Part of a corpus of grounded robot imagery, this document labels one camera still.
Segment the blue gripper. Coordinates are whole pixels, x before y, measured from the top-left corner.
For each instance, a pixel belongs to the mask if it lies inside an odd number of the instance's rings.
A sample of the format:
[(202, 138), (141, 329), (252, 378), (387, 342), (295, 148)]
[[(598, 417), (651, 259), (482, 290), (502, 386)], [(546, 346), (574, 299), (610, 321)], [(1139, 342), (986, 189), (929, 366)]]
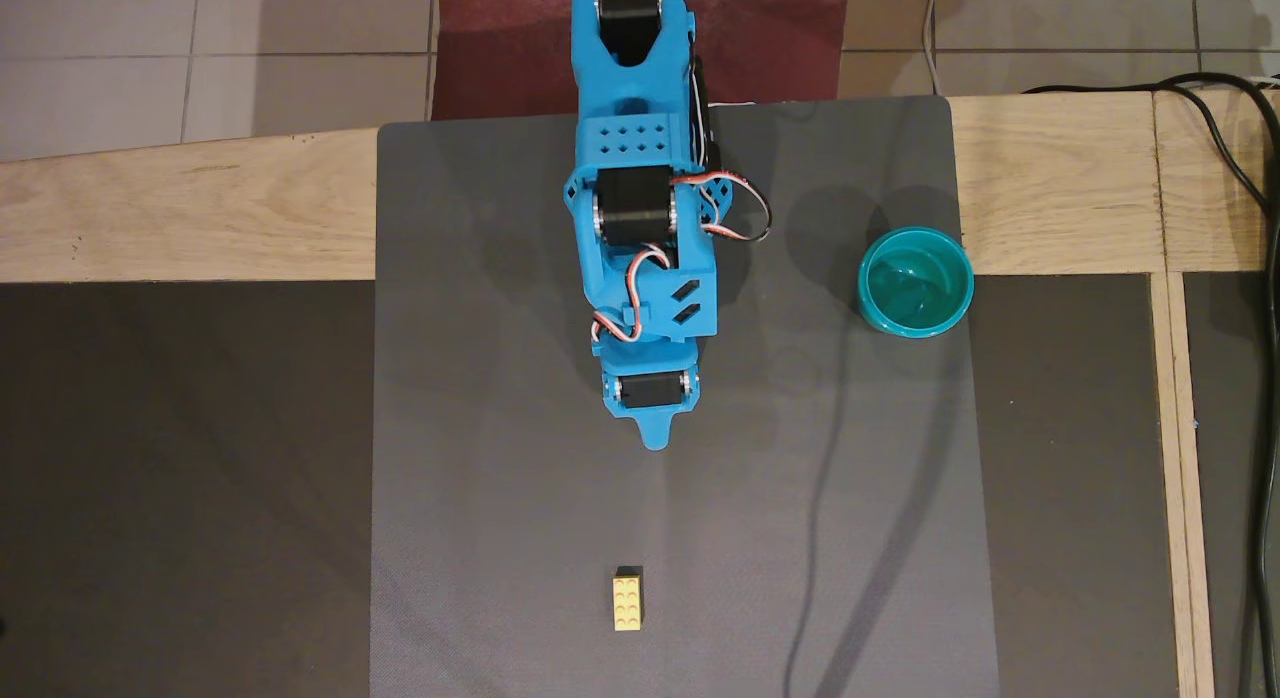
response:
[(664, 337), (622, 342), (605, 334), (591, 345), (602, 366), (602, 398), (612, 416), (635, 423), (646, 450), (664, 450), (673, 420), (700, 400), (700, 345)]

